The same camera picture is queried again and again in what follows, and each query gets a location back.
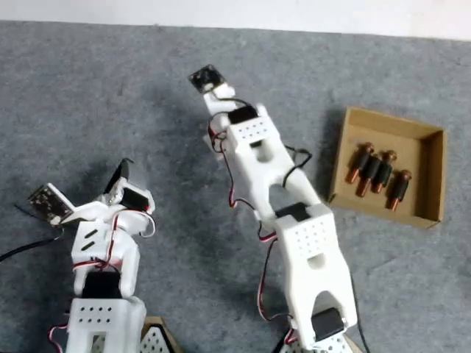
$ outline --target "white wall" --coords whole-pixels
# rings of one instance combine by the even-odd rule
[[[470,0],[0,0],[0,19],[471,39]]]

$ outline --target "white robotic arm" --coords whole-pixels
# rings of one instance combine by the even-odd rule
[[[286,267],[292,329],[304,349],[327,350],[333,336],[357,323],[350,271],[331,209],[320,201],[305,173],[295,168],[263,105],[254,108],[234,98],[234,89],[212,65],[190,75],[190,81],[212,115],[210,142],[213,147],[216,140],[221,142],[224,157],[244,178],[255,217],[267,231],[276,232]],[[274,210],[269,189],[276,184],[297,202]]]
[[[140,254],[132,237],[155,232],[155,204],[134,162],[122,160],[104,193],[88,204],[75,207],[52,184],[29,201],[52,225],[79,221],[66,352],[97,352],[98,339],[100,352],[139,352],[146,308],[133,296]]]

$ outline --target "cardboard box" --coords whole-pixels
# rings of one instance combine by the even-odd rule
[[[355,153],[366,142],[373,143],[375,153],[395,150],[394,171],[408,169],[412,173],[404,200],[395,212],[386,208],[394,171],[385,190],[380,194],[369,190],[363,198],[356,196],[359,180],[353,185],[345,181]],[[443,219],[446,150],[447,133],[441,127],[349,108],[341,132],[329,202],[417,227],[432,227]]]

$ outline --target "copper battery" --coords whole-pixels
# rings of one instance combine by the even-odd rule
[[[357,189],[358,196],[364,197],[366,195],[366,192],[368,191],[368,188],[371,185],[371,181],[376,177],[376,174],[378,173],[380,165],[381,159],[377,154],[370,157],[370,159],[368,160],[368,164],[361,176],[361,182]]]
[[[412,179],[412,173],[406,169],[400,172],[396,178],[394,189],[392,190],[391,197],[389,199],[388,208],[395,211],[399,202],[402,202],[404,195],[406,194],[407,187],[409,186],[409,180]]]
[[[380,169],[373,179],[373,193],[380,193],[388,184],[389,177],[392,172],[392,162],[397,159],[395,151],[386,151],[383,154],[383,161],[381,162]]]
[[[360,172],[365,169],[366,165],[368,164],[368,159],[370,158],[371,153],[374,151],[375,147],[371,142],[366,142],[361,147],[360,151],[358,151],[358,156],[353,163],[353,167],[347,175],[347,182],[349,184],[353,184],[357,180],[358,175],[360,175]]]

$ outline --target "gray carpet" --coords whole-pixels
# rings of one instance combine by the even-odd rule
[[[13,208],[44,182],[75,204],[102,191],[122,157],[149,175],[158,233],[137,239],[136,294],[187,352],[270,352],[255,292],[266,246],[202,142],[207,113],[187,75],[213,63],[269,109],[325,195],[349,105],[450,133],[447,205],[432,230],[335,209],[373,352],[467,352],[471,344],[471,43],[360,35],[0,23],[0,253],[52,236]],[[71,295],[67,239],[0,264],[0,351],[53,352]],[[266,306],[283,309],[275,251]],[[350,333],[358,342],[356,330]]]

